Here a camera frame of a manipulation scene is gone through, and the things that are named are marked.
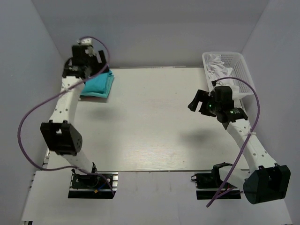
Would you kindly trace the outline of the blue t-shirt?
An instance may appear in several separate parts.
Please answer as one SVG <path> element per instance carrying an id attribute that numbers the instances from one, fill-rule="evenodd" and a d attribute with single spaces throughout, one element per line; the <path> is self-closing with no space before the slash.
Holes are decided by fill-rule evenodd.
<path id="1" fill-rule="evenodd" d="M 114 78 L 112 71 L 101 73 L 85 83 L 82 93 L 104 93 L 108 90 L 110 81 Z"/>

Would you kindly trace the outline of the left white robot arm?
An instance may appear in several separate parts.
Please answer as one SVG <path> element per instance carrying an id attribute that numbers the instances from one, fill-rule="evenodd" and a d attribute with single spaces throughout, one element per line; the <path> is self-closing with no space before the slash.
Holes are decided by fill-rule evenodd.
<path id="1" fill-rule="evenodd" d="M 94 187 L 99 175 L 93 172 L 94 164 L 82 150 L 83 137 L 74 127 L 75 111 L 88 78 L 108 71 L 103 51 L 96 52 L 91 38 L 84 38 L 72 46 L 72 57 L 62 73 L 61 93 L 55 109 L 40 131 L 50 151 L 66 159 L 72 169 L 83 175 L 83 182 Z"/>

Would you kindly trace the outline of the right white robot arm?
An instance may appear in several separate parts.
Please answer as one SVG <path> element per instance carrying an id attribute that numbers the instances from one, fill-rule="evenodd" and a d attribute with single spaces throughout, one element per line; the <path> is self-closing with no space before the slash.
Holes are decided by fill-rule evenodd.
<path id="1" fill-rule="evenodd" d="M 189 110 L 217 118 L 242 150 L 249 171 L 234 169 L 231 163 L 213 165 L 210 173 L 195 174 L 197 188 L 238 188 L 251 204 L 284 199 L 291 172 L 279 165 L 251 131 L 248 116 L 235 107 L 233 91 L 229 86 L 217 86 L 212 92 L 198 90 Z"/>

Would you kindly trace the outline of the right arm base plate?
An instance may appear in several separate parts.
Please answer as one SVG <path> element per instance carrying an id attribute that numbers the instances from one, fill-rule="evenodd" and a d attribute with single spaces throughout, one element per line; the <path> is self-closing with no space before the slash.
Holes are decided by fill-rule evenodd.
<path id="1" fill-rule="evenodd" d="M 214 182 L 211 173 L 195 173 L 191 176 L 191 181 L 196 184 L 196 198 L 197 200 L 210 200 L 219 186 Z M 218 198 L 218 200 L 241 199 L 241 192 L 234 188 L 227 194 Z"/>

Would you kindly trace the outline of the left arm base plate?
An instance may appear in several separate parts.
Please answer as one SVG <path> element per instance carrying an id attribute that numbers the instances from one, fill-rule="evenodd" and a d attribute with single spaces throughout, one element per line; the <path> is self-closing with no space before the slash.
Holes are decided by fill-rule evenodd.
<path id="1" fill-rule="evenodd" d="M 113 199 L 117 191 L 118 172 L 105 172 L 99 176 L 73 173 L 68 191 L 69 199 Z"/>

